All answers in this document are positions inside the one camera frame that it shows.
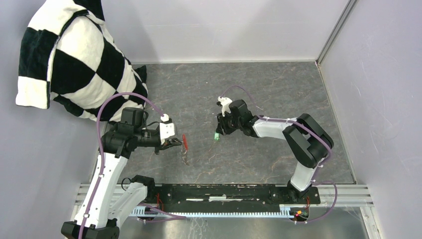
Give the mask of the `metal key holder red handle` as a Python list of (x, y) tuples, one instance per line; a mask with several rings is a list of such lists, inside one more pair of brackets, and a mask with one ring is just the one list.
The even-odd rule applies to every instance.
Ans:
[(183, 163), (185, 165), (189, 166), (190, 165), (189, 160), (188, 160), (188, 150), (189, 150), (189, 148), (188, 148), (188, 142), (187, 142), (187, 138), (186, 138), (185, 134), (182, 134), (182, 145), (183, 145), (182, 160), (183, 160)]

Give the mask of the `key with green tag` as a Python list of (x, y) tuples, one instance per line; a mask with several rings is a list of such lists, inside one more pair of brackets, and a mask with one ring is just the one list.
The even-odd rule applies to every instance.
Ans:
[(220, 134), (218, 132), (214, 133), (214, 141), (219, 141), (220, 139)]

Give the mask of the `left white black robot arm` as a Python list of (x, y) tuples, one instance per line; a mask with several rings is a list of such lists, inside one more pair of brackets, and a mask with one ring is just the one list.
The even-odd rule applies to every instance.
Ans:
[(116, 239), (130, 213), (142, 201), (156, 198), (153, 178), (136, 175), (124, 193), (113, 203), (118, 179), (130, 155), (138, 147), (152, 147), (155, 154), (180, 146), (177, 129), (164, 114), (156, 129), (148, 129), (147, 112), (139, 108), (123, 109), (121, 121), (101, 137), (100, 154), (87, 195), (72, 221), (64, 222), (61, 233), (68, 239)]

